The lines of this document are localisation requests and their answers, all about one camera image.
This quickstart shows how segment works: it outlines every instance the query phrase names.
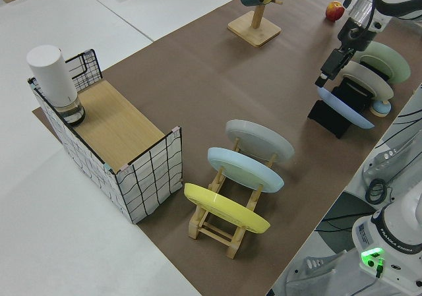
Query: black cable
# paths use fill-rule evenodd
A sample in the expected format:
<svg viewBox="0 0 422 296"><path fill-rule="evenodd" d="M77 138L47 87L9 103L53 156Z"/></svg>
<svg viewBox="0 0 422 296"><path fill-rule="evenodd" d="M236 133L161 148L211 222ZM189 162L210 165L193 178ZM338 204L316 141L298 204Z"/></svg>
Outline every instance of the black cable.
<svg viewBox="0 0 422 296"><path fill-rule="evenodd" d="M367 190L365 192L365 200L369 204L378 205L382 203L385 198L387 197L388 189L390 189L390 202L392 202L392 193L393 188L389 185L391 182L403 171L405 170L413 161L415 161L422 152L418 153L412 160L410 160L409 163L407 163L399 172L394 174L393 177L391 177L388 181L385 181L384 179L373 179L369 186L367 187Z"/></svg>
<svg viewBox="0 0 422 296"><path fill-rule="evenodd" d="M340 228L340 227L337 227L336 225L333 225L332 223L330 223L330 222L327 222L330 226L332 226L332 227L334 227L334 228L336 228L336 229L339 229L339 230L344 230L344 231L347 231L347 232L351 232L351 230L349 230L348 228L349 227L347 227L347 229L345 228L345 229L342 229L342 228Z"/></svg>
<svg viewBox="0 0 422 296"><path fill-rule="evenodd" d="M387 197L387 182L384 179L373 179L365 192L365 200L372 205L382 203Z"/></svg>
<svg viewBox="0 0 422 296"><path fill-rule="evenodd" d="M377 282L377 280L378 280L378 278L376 278L375 281L373 281L369 285L366 285L364 288L360 289L359 291L356 291L355 293L351 294L350 296L355 296L355 295L361 293L362 291L366 290L367 288L370 288L372 285L374 285Z"/></svg>
<svg viewBox="0 0 422 296"><path fill-rule="evenodd" d="M337 230L320 230L320 229L315 229L315 232L340 232L340 231L347 231L349 229L351 229L352 227L348 227L348 228L344 228L344 229L337 229Z"/></svg>
<svg viewBox="0 0 422 296"><path fill-rule="evenodd" d="M351 35L351 32L349 33L349 37L351 38L351 39L355 39L355 40L357 40L357 39L359 39L361 36L363 36L367 31L368 31L368 29L369 29L369 26L371 25L371 23L372 23L372 20L374 19L374 14L375 14L375 0L372 0L372 5L371 5L371 13L369 14L369 19L368 19L368 23L367 23L367 25L366 25L366 27L365 27L365 29L363 29L363 31L357 36L357 37L353 37L352 35Z"/></svg>
<svg viewBox="0 0 422 296"><path fill-rule="evenodd" d="M338 216L338 217L324 218L321 221L330 222L331 220L337 220L337 219L348 218L348 217L368 216L368 215L372 215L373 213L374 212L360 212L358 214L348 214L348 215L343 215L343 216Z"/></svg>

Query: white plate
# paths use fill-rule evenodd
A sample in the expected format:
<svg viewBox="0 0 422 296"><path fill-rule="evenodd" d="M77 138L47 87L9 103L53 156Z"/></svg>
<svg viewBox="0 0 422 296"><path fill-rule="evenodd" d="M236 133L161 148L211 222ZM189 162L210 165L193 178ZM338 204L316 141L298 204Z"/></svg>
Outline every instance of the white plate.
<svg viewBox="0 0 422 296"><path fill-rule="evenodd" d="M389 100L394 96L393 89L381 76L359 63L350 61L341 71L347 77L373 94L373 100Z"/></svg>
<svg viewBox="0 0 422 296"><path fill-rule="evenodd" d="M209 148L208 162L217 171L222 167L224 176L250 189L262 185L262 192L278 192L284 186L283 179L272 169L238 152Z"/></svg>
<svg viewBox="0 0 422 296"><path fill-rule="evenodd" d="M410 76L407 61L396 50L379 42L372 41L365 51L356 52L353 60L365 62L384 73L389 77L390 84L404 82Z"/></svg>
<svg viewBox="0 0 422 296"><path fill-rule="evenodd" d="M244 153L268 161L277 154L275 162L290 159L295 149L285 138L264 126L246 120L230 120L226 123L226 134L232 142L239 138L239 147Z"/></svg>

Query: apple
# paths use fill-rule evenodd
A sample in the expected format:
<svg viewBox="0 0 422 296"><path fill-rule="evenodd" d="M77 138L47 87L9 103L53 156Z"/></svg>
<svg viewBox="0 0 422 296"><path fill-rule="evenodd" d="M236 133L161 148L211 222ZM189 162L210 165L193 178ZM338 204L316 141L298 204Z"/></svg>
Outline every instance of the apple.
<svg viewBox="0 0 422 296"><path fill-rule="evenodd" d="M332 22L339 20L344 14L344 9L339 1L332 1L325 10L325 17Z"/></svg>

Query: blue plate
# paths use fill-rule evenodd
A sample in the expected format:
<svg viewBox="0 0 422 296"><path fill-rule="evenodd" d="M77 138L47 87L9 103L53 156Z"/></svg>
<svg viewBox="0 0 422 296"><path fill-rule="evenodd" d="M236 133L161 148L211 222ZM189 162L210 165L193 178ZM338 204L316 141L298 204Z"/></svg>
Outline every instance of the blue plate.
<svg viewBox="0 0 422 296"><path fill-rule="evenodd" d="M319 97L322 98L324 103L329 105L332 109L337 111L340 115L345 117L348 121L361 127L362 129L371 129L374 125L362 117L358 112L346 105L342 100L331 94L328 90L323 87L318 87Z"/></svg>
<svg viewBox="0 0 422 296"><path fill-rule="evenodd" d="M250 189L256 190L262 185L262 192L278 192L284 186L283 179L276 172L238 152L209 148L208 162L217 171L222 167L224 176Z"/></svg>

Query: white tabletop surface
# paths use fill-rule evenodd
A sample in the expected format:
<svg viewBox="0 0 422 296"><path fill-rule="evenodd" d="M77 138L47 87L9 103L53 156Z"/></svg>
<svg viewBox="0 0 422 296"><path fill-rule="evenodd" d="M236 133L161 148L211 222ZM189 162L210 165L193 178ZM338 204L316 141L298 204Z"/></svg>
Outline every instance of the white tabletop surface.
<svg viewBox="0 0 422 296"><path fill-rule="evenodd" d="M2 295L198 295L36 119L26 54L96 50L105 69L149 45L96 0L0 0Z"/></svg>
<svg viewBox="0 0 422 296"><path fill-rule="evenodd" d="M232 0L98 1L151 40L157 40Z"/></svg>

